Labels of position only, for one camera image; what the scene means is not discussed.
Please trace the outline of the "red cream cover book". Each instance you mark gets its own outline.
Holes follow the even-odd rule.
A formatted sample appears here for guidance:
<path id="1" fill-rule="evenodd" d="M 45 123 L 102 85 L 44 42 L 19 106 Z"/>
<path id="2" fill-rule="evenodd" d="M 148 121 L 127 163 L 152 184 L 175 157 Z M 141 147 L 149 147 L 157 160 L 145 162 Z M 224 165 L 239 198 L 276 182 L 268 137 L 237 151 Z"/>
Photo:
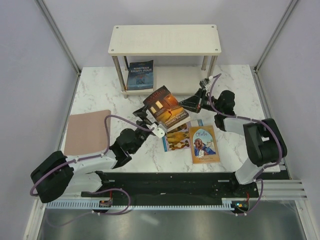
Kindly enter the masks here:
<path id="1" fill-rule="evenodd" d="M 188 112 L 164 85 L 150 94 L 143 104 L 155 120 L 166 127 L 168 132 L 191 120 Z"/>

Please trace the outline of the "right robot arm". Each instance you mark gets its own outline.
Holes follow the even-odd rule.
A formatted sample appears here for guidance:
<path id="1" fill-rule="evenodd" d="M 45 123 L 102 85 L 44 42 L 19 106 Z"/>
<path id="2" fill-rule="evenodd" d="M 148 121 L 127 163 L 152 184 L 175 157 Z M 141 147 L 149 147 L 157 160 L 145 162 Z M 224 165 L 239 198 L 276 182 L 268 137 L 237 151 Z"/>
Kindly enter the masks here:
<path id="1" fill-rule="evenodd" d="M 247 184 L 254 182 L 265 169 L 277 165 L 288 153 L 274 119 L 236 116 L 232 91 L 224 90 L 214 98 L 207 90 L 199 88 L 179 105 L 193 113 L 202 109 L 216 112 L 214 123 L 218 129 L 244 136 L 248 159 L 232 174 L 229 184 L 229 191 L 235 197 L 242 196 L 247 191 Z"/>

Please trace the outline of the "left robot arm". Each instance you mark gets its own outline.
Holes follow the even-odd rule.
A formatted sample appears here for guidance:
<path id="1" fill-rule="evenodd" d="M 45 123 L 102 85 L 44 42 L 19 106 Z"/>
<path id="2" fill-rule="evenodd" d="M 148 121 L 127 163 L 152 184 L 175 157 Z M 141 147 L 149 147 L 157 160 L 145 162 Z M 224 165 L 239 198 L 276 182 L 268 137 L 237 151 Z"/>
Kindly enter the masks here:
<path id="1" fill-rule="evenodd" d="M 66 156 L 60 150 L 47 157 L 30 175 L 33 186 L 29 194 L 39 197 L 42 203 L 57 200 L 69 192 L 89 192 L 99 197 L 110 191 L 108 182 L 100 179 L 103 169 L 117 169 L 132 160 L 148 136 L 162 138 L 167 130 L 162 123 L 148 119 L 147 107 L 133 112 L 138 117 L 133 126 L 121 131 L 113 144 L 108 143 L 105 150 Z"/>

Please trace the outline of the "Nineteen Eighty-Four book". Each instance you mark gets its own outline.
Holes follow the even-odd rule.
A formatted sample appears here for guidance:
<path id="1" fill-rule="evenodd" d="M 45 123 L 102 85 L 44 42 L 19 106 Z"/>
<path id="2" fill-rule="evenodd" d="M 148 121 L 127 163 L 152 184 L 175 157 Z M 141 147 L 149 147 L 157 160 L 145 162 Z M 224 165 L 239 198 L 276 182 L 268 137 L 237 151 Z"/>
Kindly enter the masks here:
<path id="1" fill-rule="evenodd" d="M 127 86 L 129 91 L 149 90 L 154 87 L 154 61 L 131 62 L 128 69 Z"/>

